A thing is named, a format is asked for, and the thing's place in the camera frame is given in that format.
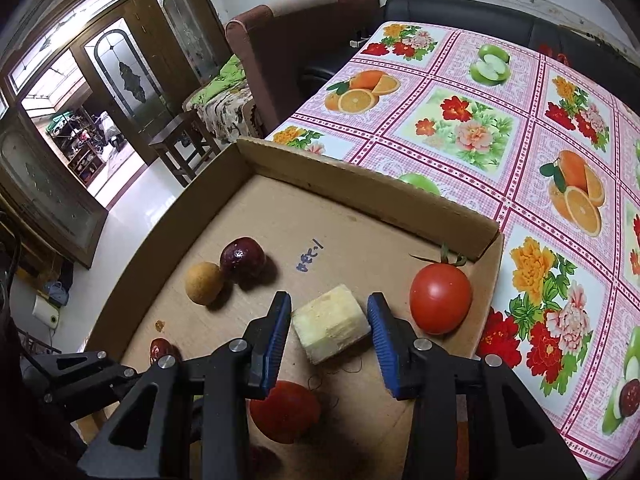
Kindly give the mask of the red jujube date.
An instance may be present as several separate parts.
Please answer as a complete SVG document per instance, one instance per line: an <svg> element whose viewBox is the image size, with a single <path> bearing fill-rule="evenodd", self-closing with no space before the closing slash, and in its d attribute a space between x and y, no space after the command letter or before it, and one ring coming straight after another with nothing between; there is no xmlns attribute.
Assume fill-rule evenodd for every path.
<svg viewBox="0 0 640 480"><path fill-rule="evenodd" d="M176 361L181 360L179 350L165 338L155 338L150 343L149 359L153 365L163 356L173 356Z"/></svg>

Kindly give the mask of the large red tomato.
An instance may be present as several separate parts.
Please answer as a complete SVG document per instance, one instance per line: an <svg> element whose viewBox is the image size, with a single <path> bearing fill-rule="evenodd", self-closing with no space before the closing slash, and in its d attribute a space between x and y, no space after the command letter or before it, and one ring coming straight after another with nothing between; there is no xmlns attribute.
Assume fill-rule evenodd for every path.
<svg viewBox="0 0 640 480"><path fill-rule="evenodd" d="M268 439L281 444L293 444L317 425L321 405L307 388L278 380L265 400L250 400L250 417Z"/></svg>

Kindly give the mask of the small red tomato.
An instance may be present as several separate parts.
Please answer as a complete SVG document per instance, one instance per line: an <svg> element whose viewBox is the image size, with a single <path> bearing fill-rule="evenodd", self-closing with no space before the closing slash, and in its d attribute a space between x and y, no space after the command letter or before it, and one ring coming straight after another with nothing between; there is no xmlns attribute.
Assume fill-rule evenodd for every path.
<svg viewBox="0 0 640 480"><path fill-rule="evenodd" d="M465 256L449 259L449 248L440 246L438 260L414 256L427 262L413 278L409 290L411 315L424 333L442 336L453 332L468 314L473 291L468 276L461 270Z"/></svg>

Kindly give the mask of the brown kiwi fruit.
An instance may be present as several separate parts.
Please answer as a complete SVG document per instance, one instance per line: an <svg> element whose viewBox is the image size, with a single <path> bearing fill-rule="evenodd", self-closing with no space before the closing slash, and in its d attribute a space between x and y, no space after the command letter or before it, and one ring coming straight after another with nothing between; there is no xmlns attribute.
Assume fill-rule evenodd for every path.
<svg viewBox="0 0 640 480"><path fill-rule="evenodd" d="M184 290L194 304L209 306L212 304L222 286L224 286L224 274L221 268L209 261L195 263L186 271L184 277Z"/></svg>

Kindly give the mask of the dark plum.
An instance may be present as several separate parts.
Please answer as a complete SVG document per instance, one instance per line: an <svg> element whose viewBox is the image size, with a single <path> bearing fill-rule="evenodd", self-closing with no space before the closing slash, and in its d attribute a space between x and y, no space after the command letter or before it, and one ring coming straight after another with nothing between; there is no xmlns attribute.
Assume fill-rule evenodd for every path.
<svg viewBox="0 0 640 480"><path fill-rule="evenodd" d="M640 404L640 382L638 378L634 378L623 385L620 390L620 398L618 399L618 407L623 418L632 416L638 411Z"/></svg>
<svg viewBox="0 0 640 480"><path fill-rule="evenodd" d="M232 240L220 254L220 267L229 278L256 278L266 265L266 254L254 238L247 236Z"/></svg>

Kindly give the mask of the pale sugarcane chunk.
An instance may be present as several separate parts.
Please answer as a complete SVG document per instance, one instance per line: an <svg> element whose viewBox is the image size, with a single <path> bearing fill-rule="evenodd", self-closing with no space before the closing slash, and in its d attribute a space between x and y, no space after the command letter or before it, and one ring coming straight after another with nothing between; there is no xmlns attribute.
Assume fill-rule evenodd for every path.
<svg viewBox="0 0 640 480"><path fill-rule="evenodd" d="M352 291L344 284L292 313L292 325L311 364L337 356L366 338L371 326Z"/></svg>

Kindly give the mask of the dark plum on apple print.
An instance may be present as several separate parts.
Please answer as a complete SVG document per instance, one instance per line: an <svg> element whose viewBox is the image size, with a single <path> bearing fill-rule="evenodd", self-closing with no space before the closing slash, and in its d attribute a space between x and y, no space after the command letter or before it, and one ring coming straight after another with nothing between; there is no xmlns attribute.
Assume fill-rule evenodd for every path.
<svg viewBox="0 0 640 480"><path fill-rule="evenodd" d="M632 416L638 411L640 404L640 382L638 378L634 378L623 385L620 390L620 398L618 399L618 407L623 418Z"/></svg>

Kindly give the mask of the shallow cardboard box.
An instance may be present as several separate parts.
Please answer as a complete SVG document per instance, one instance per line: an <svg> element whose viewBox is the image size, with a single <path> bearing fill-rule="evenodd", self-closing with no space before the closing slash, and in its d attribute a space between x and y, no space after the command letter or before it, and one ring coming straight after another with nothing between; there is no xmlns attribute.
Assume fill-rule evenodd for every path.
<svg viewBox="0 0 640 480"><path fill-rule="evenodd" d="M265 270L210 306L194 304L183 287L186 271L244 235L265 249ZM439 342L468 358L483 333L501 264L503 237L495 221L377 172L241 139L217 155L154 226L108 297L87 346L142 368L155 325L163 322L185 359L208 359L266 315L278 292L297 309L338 285L358 304L379 292L394 315L408 318L410 284L442 248L465 256L472 304ZM319 430L306 443L271 442L235 392L223 408L206 406L203 477L400 477L412 403L385 389L369 339L315 367L289 334L279 375L318 388L324 409Z"/></svg>

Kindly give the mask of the dark wooden stool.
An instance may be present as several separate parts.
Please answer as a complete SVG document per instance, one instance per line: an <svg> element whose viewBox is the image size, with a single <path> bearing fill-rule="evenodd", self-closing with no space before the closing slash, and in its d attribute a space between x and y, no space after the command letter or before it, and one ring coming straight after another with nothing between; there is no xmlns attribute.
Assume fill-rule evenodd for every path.
<svg viewBox="0 0 640 480"><path fill-rule="evenodd" d="M172 118L149 147L184 188L220 153L218 143L195 110Z"/></svg>

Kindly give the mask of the fruit print pink tablecloth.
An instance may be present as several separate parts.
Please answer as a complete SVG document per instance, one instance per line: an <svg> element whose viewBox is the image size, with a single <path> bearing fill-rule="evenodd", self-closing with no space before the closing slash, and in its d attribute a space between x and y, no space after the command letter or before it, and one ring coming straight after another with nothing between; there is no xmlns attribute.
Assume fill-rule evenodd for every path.
<svg viewBox="0 0 640 480"><path fill-rule="evenodd" d="M425 182L504 235L480 352L540 402L585 475L638 438L639 119L576 70L460 28L390 20L274 142Z"/></svg>

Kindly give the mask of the wooden glass panel door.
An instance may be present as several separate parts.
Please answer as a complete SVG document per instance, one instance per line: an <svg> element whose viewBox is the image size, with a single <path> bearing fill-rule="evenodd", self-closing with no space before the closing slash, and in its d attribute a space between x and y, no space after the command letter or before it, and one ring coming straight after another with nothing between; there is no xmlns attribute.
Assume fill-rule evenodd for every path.
<svg viewBox="0 0 640 480"><path fill-rule="evenodd" d="M92 99L150 164L152 140L230 54L212 0L18 0L1 34L1 203L91 266L107 218L38 122Z"/></svg>

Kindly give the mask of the green patterned cushion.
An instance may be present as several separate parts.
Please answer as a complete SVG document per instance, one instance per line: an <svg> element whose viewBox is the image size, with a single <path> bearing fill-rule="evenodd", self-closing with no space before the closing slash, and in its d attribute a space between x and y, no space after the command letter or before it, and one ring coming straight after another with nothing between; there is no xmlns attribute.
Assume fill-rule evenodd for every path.
<svg viewBox="0 0 640 480"><path fill-rule="evenodd" d="M239 136L265 136L244 67L235 54L217 76L184 100L182 109L195 112L220 144L234 143Z"/></svg>

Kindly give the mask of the red item on sofa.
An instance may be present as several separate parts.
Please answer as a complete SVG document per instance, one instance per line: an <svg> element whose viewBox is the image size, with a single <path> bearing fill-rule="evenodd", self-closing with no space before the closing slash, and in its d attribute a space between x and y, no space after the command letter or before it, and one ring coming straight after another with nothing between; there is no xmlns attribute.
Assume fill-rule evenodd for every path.
<svg viewBox="0 0 640 480"><path fill-rule="evenodd" d="M556 52L552 47L548 46L548 44L540 44L537 50L547 58L553 58L555 61L558 61L565 66L570 66L570 60L566 54L563 52Z"/></svg>

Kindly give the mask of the black leather sofa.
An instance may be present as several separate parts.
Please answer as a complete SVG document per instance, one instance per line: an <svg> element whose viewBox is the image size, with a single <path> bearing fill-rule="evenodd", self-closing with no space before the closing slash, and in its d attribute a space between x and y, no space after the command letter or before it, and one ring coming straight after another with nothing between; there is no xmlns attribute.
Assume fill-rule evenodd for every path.
<svg viewBox="0 0 640 480"><path fill-rule="evenodd" d="M540 44L548 44L556 52L566 54L570 68L600 84L632 110L639 109L639 67L603 40L587 38L567 27L505 6L474 0L387 0L380 4L373 24L352 40L370 38L382 21L392 18L480 32L538 53ZM348 44L302 67L298 88L305 100L320 90L356 51Z"/></svg>

